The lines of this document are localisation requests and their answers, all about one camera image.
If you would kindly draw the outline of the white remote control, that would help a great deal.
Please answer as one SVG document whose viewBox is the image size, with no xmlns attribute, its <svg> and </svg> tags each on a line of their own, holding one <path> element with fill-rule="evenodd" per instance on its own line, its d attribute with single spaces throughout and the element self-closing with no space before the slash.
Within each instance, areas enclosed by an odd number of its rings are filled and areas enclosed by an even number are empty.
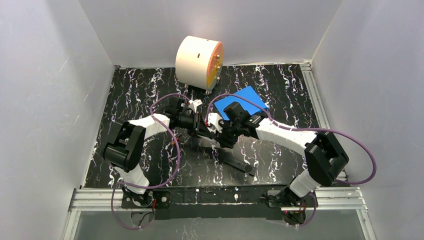
<svg viewBox="0 0 424 240">
<path fill-rule="evenodd" d="M 219 142 L 218 142 L 218 141 L 216 141 L 216 140 L 214 139 L 214 135 L 213 135 L 213 134 L 211 134 L 210 132 L 202 132 L 202 131 L 198 131 L 198 132 L 196 132 L 196 133 L 193 135 L 193 137 L 194 137 L 194 138 L 204 139 L 204 140 L 206 140 L 206 141 L 208 141 L 208 142 L 210 142 L 211 144 L 216 145 L 216 146 L 218 146 L 218 145 L 219 145 Z"/>
</svg>

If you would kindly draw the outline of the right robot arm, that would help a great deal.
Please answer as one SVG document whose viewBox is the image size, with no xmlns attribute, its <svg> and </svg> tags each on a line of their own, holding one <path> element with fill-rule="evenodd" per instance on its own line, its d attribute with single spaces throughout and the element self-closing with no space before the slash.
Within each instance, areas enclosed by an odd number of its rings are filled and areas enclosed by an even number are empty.
<svg viewBox="0 0 424 240">
<path fill-rule="evenodd" d="M 293 205 L 319 187 L 330 187 L 349 162 L 347 153 L 330 131 L 290 128 L 264 112 L 250 114 L 236 101 L 224 109 L 224 114 L 225 119 L 218 113 L 207 115 L 207 125 L 214 128 L 216 141 L 222 147 L 232 146 L 239 136 L 246 136 L 273 142 L 304 157 L 307 169 L 272 196 L 277 202 Z"/>
</svg>

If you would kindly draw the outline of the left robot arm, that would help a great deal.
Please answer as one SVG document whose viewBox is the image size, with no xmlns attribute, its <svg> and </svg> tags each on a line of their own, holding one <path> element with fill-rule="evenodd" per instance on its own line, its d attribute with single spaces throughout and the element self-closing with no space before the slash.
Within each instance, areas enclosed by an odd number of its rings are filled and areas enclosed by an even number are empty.
<svg viewBox="0 0 424 240">
<path fill-rule="evenodd" d="M 172 94 L 169 97 L 160 113 L 113 122 L 100 151 L 102 158 L 118 171 L 127 189 L 136 195 L 158 187 L 150 186 L 140 166 L 145 140 L 177 127 L 193 129 L 198 107 L 203 104 L 200 99 L 186 100 Z"/>
</svg>

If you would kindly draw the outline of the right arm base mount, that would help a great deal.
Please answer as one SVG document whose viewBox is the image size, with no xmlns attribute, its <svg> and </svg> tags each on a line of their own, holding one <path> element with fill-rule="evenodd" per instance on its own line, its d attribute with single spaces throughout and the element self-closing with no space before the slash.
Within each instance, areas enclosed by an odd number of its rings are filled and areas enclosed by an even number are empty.
<svg viewBox="0 0 424 240">
<path fill-rule="evenodd" d="M 299 210 L 306 207 L 314 207 L 317 204 L 316 195 L 308 193 L 303 197 L 298 197 L 291 190 L 285 189 L 268 190 L 264 195 L 267 205 L 271 208 L 297 208 Z"/>
</svg>

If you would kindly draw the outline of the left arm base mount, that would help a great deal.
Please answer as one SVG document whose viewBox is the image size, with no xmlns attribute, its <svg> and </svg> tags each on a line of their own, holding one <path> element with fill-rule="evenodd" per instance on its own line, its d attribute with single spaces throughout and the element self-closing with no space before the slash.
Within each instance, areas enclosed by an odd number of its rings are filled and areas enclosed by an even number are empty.
<svg viewBox="0 0 424 240">
<path fill-rule="evenodd" d="M 123 209 L 167 209 L 170 206 L 170 193 L 161 190 L 146 190 L 144 194 L 136 194 L 125 187 L 122 188 Z"/>
</svg>

